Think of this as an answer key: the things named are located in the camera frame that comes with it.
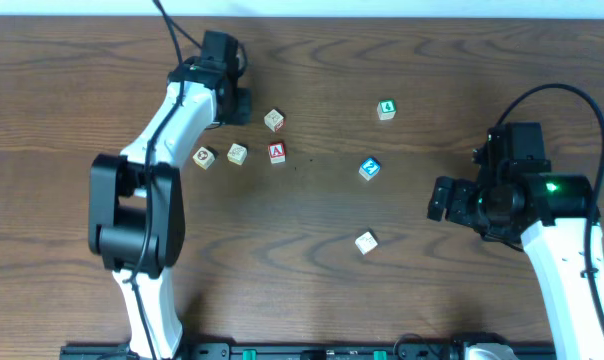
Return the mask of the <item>red letter A block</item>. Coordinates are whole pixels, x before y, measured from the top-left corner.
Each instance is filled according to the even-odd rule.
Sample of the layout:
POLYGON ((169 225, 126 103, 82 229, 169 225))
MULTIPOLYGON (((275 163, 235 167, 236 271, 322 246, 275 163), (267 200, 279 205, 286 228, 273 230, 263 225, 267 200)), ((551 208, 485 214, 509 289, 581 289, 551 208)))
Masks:
POLYGON ((272 164, 284 163, 286 161, 286 148, 283 142, 269 144, 268 153, 272 164))

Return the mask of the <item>blue number 2 block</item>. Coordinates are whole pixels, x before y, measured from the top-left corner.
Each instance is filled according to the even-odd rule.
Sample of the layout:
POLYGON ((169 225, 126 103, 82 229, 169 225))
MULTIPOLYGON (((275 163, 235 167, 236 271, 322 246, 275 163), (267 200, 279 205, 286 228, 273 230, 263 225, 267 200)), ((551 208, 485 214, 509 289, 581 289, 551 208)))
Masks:
POLYGON ((380 163, 373 157, 367 158, 359 167, 359 175, 366 181, 373 179, 380 171, 380 163))

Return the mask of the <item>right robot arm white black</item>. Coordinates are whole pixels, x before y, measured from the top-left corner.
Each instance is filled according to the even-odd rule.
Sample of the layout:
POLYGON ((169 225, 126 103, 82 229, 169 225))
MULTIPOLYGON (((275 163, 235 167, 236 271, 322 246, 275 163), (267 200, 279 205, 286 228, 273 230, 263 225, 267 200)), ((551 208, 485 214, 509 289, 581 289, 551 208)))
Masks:
POLYGON ((599 212, 583 175, 528 173, 502 183, 436 179, 427 216, 519 247, 540 286, 556 356, 604 359, 604 259, 599 212))

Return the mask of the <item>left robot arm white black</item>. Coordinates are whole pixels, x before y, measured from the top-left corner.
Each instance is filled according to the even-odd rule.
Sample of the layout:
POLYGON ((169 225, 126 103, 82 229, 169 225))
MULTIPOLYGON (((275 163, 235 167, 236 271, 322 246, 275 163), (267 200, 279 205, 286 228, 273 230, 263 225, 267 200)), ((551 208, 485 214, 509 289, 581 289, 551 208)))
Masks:
POLYGON ((183 326, 173 267, 185 239, 181 169, 201 134, 246 123, 251 98, 238 87, 247 63, 191 57, 170 72, 166 96, 142 133, 90 169, 89 248, 123 294, 131 340, 127 355, 173 359, 183 326))

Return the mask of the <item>butterfly block red side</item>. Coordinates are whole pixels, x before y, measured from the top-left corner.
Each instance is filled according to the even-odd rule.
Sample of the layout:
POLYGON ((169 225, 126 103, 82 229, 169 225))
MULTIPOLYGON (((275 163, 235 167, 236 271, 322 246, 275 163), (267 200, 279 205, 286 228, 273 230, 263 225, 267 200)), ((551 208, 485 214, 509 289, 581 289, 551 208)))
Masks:
POLYGON ((285 116, 278 109, 272 109, 264 116, 264 123, 271 131, 278 132, 285 124, 285 116))

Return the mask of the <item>plain wooden block near front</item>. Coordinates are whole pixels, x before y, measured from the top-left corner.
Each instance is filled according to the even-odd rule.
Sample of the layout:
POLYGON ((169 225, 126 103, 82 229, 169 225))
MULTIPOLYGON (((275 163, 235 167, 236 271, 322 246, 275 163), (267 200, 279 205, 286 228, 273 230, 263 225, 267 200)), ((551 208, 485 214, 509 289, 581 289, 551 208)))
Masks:
POLYGON ((366 255, 378 246, 378 242, 372 232, 367 231, 357 237, 354 241, 355 246, 362 255, 366 255))

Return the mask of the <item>green number 4 block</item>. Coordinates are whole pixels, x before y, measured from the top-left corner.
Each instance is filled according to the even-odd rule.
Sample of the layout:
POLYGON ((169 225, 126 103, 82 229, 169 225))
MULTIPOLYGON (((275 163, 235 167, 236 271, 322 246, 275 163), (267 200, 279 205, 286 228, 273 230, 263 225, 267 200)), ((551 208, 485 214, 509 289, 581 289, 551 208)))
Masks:
POLYGON ((381 121, 393 119, 396 111, 397 108, 393 99, 381 100, 377 105, 377 114, 381 121))

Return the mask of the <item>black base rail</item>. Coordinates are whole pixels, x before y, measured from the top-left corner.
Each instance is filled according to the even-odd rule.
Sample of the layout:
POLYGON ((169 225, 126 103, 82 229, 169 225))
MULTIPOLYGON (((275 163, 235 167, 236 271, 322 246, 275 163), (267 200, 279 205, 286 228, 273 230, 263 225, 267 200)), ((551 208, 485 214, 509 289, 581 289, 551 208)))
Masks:
POLYGON ((513 343, 496 333, 462 333, 448 340, 404 334, 394 344, 235 344, 188 342, 176 359, 191 360, 421 360, 421 359, 555 359, 548 342, 513 343))

